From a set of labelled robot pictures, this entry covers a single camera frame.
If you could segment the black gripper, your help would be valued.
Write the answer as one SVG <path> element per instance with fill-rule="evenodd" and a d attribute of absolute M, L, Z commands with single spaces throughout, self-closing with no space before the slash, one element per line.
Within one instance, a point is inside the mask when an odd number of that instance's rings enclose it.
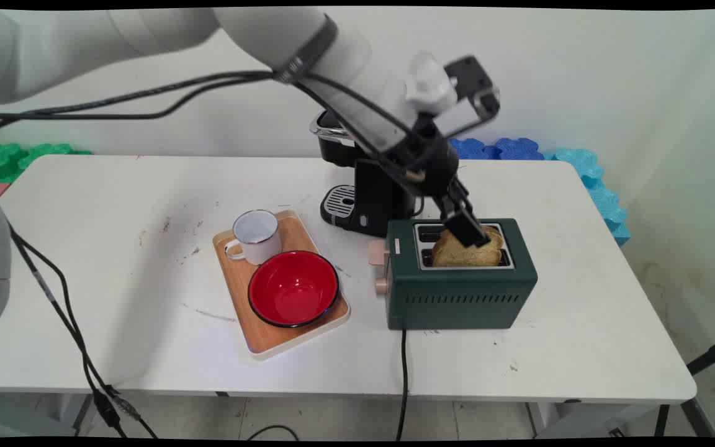
<path fill-rule="evenodd" d="M 414 196 L 437 200 L 440 219 L 462 246 L 483 247 L 492 238 L 473 213 L 468 193 L 454 180 L 459 156 L 433 121 L 416 121 L 413 137 L 402 142 L 402 184 Z"/>

